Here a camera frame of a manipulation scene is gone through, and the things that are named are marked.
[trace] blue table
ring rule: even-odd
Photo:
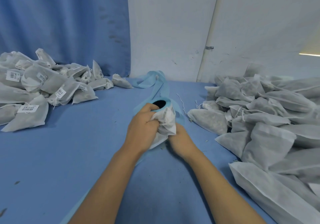
[[[170,97],[186,111],[206,97],[204,83],[168,82]],[[0,223],[58,224],[90,189],[121,147],[133,108],[152,88],[96,91],[98,100],[49,109],[46,125],[0,132]],[[234,181],[228,163],[236,157],[215,142],[217,135],[186,119],[191,138],[237,191],[275,223]],[[159,147],[134,170],[116,223],[212,223],[190,168]]]

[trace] barcode label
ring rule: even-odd
[[[6,80],[20,82],[20,73],[7,70]]]
[[[42,82],[45,82],[47,80],[46,76],[43,76],[41,73],[37,74],[37,78],[40,79]]]
[[[62,88],[59,88],[57,92],[55,92],[55,95],[61,99],[66,94],[66,91],[64,91]]]
[[[38,109],[39,105],[22,105],[18,109],[18,113],[32,113]]]
[[[88,91],[88,90],[87,90],[87,87],[85,87],[85,86],[80,85],[79,88],[80,88],[82,91]]]

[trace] white wall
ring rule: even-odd
[[[131,74],[196,81],[216,0],[128,0]]]
[[[198,80],[241,75],[249,62],[269,74],[319,76],[320,58],[298,55],[320,22],[320,0],[217,0]]]

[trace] finger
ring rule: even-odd
[[[148,111],[156,110],[156,109],[159,109],[159,107],[157,105],[146,103],[146,105],[142,107],[140,112],[148,112]]]
[[[158,129],[159,125],[160,125],[159,121],[157,121],[157,120],[149,121],[147,124],[150,125],[152,128],[155,128],[155,129]]]

